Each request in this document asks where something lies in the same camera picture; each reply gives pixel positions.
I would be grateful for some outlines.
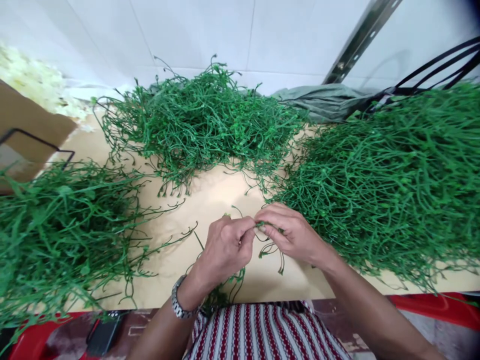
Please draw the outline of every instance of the wristwatch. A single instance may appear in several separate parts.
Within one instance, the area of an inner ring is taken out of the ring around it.
[[[180,276],[175,285],[173,285],[173,289],[171,290],[171,305],[173,306],[173,312],[179,319],[189,319],[192,316],[196,315],[200,310],[200,306],[198,306],[193,311],[185,311],[184,309],[182,309],[182,306],[177,299],[177,290],[179,289],[180,284],[184,281],[186,277],[187,275]]]

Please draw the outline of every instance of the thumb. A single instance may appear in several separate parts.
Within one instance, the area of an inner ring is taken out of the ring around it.
[[[252,253],[254,251],[254,237],[255,231],[250,228],[240,238],[240,249],[238,252],[249,259],[252,258]]]
[[[280,233],[275,227],[272,225],[264,224],[258,228],[262,233],[267,235],[270,239],[273,240],[273,242],[278,246],[278,248],[284,252],[288,247],[290,247],[292,244],[290,241]]]

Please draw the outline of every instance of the white tile wall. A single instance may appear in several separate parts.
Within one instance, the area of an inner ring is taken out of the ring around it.
[[[431,59],[478,35],[479,23],[467,0],[402,0],[343,83],[359,88],[394,86]],[[437,74],[426,85],[455,72],[469,59]],[[471,75],[480,75],[480,71]]]
[[[151,53],[171,67],[204,69],[218,54],[233,69],[247,68],[254,0],[131,3]]]
[[[369,1],[257,1],[248,70],[326,75]]]
[[[213,54],[269,95],[321,84],[370,0],[0,0],[0,40],[56,65],[71,83],[148,86],[187,77]],[[480,34],[464,0],[403,0],[344,80],[386,88]]]

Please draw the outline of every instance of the white flower pile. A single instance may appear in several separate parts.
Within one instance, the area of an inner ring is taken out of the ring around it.
[[[86,104],[66,95],[62,73],[54,66],[1,44],[0,79],[52,114],[68,116],[78,124],[88,115]]]

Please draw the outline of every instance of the striped fabric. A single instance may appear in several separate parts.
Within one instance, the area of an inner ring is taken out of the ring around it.
[[[185,359],[351,359],[299,301],[235,304],[199,314]]]

